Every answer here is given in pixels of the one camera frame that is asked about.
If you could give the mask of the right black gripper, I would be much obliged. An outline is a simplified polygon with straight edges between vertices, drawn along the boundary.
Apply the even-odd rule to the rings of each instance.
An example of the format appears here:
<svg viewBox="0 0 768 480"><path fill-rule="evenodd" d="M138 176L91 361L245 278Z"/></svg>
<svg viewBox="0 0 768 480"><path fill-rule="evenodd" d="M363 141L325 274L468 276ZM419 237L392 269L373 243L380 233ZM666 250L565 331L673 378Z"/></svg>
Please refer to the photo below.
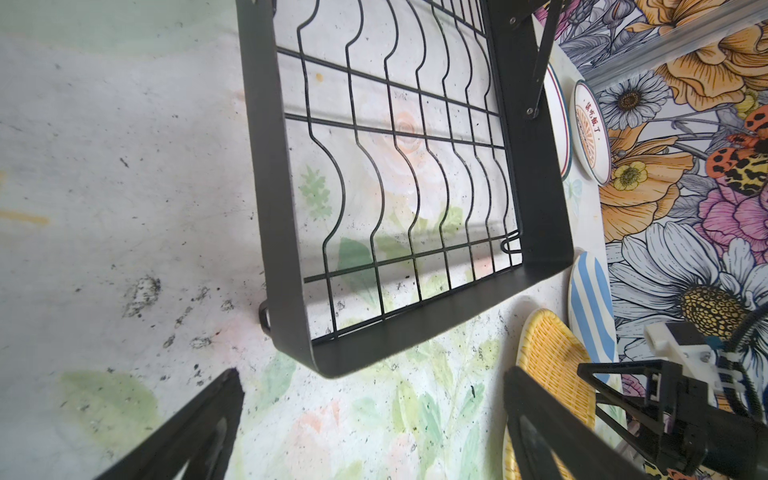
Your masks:
<svg viewBox="0 0 768 480"><path fill-rule="evenodd" d="M581 363L577 374L612 402L659 401L668 417L597 407L595 433L623 458L685 475L703 466L731 479L767 477L767 426L710 405L707 384L685 376L681 365Z"/></svg>

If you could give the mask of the yellow woven square plate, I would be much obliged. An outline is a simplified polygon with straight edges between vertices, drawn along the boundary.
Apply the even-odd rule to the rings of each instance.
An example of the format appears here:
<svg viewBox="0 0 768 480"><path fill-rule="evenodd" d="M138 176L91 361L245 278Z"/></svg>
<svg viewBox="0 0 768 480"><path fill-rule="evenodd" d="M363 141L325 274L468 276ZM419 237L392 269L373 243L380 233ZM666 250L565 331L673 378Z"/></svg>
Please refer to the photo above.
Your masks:
<svg viewBox="0 0 768 480"><path fill-rule="evenodd" d="M593 431L595 395L577 374L578 365L589 361L582 342L553 311L540 308L529 315L521 332L516 366Z"/></svg>

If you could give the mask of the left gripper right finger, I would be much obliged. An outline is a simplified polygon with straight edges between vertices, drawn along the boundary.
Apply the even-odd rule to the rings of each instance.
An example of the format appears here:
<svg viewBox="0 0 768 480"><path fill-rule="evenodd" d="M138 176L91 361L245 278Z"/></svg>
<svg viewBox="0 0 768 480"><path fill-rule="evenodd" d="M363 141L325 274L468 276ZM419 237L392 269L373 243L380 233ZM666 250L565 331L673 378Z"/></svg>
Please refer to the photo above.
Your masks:
<svg viewBox="0 0 768 480"><path fill-rule="evenodd" d="M522 479L644 479L524 370L504 374L507 431Z"/></svg>

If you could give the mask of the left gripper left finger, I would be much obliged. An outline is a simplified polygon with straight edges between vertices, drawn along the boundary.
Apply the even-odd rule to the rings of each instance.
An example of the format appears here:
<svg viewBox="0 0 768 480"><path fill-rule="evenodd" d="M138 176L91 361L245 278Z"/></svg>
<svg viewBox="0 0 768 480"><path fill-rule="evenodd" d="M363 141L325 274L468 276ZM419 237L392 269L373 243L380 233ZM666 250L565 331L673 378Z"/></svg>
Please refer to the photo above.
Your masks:
<svg viewBox="0 0 768 480"><path fill-rule="evenodd" d="M223 371L101 479L222 479L233 453L244 390Z"/></svg>

